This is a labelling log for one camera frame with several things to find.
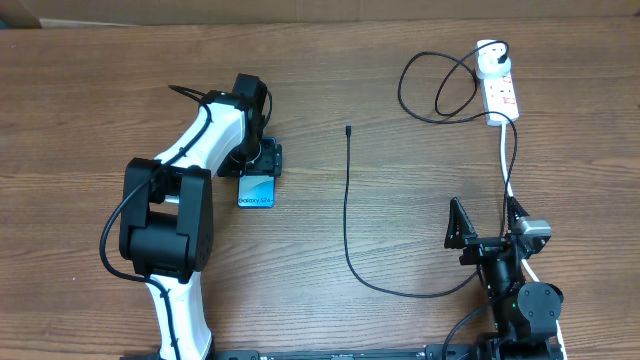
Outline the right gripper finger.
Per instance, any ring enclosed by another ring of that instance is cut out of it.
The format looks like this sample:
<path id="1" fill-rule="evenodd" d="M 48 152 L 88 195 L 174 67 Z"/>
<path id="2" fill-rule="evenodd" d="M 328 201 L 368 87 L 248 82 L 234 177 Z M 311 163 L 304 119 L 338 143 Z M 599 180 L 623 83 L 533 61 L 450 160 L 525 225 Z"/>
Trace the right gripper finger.
<path id="1" fill-rule="evenodd" d="M 529 220 L 529 214 L 513 196 L 506 199 L 507 233 L 523 234 Z"/>
<path id="2" fill-rule="evenodd" d="M 457 197 L 449 203 L 449 221 L 444 240 L 447 249 L 463 249 L 477 239 L 477 233 Z"/>

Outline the Galaxy smartphone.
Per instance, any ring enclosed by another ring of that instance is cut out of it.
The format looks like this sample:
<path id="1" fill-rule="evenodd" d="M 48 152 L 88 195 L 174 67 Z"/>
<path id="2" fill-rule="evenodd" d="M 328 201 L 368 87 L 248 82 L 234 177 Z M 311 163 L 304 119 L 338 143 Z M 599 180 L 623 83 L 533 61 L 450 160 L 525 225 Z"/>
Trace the Galaxy smartphone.
<path id="1" fill-rule="evenodd" d="M 240 208 L 272 208 L 275 205 L 277 178 L 271 176 L 240 177 L 237 205 Z"/>

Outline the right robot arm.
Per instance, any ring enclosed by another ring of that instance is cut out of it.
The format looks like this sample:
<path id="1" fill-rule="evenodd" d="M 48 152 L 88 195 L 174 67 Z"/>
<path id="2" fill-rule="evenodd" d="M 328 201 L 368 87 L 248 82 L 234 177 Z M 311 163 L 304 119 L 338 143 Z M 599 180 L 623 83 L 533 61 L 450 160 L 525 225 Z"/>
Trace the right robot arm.
<path id="1" fill-rule="evenodd" d="M 459 249 L 462 265 L 474 266 L 482 276 L 488 303 L 467 315 L 451 330 L 490 310 L 495 331 L 456 352 L 458 359 L 561 359 L 562 347 L 553 345 L 564 295 L 553 284 L 527 281 L 523 262 L 542 251 L 552 229 L 547 220 L 530 216 L 518 201 L 506 201 L 508 233 L 498 237 L 477 235 L 460 201 L 450 201 L 444 241 Z"/>

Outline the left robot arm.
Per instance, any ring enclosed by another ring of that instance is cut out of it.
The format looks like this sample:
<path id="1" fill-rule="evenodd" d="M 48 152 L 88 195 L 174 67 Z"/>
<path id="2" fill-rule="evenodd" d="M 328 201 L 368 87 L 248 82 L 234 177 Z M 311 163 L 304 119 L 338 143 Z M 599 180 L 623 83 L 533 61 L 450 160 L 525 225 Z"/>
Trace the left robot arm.
<path id="1" fill-rule="evenodd" d="M 257 76 L 238 74 L 231 91 L 175 86 L 196 101 L 192 125 L 152 159 L 134 158 L 123 196 L 106 223 L 119 227 L 127 280 L 147 286 L 161 334 L 154 359 L 212 359 L 201 275 L 213 249 L 214 177 L 238 181 L 241 208 L 271 208 L 283 167 L 282 146 L 267 137 L 273 98 Z"/>

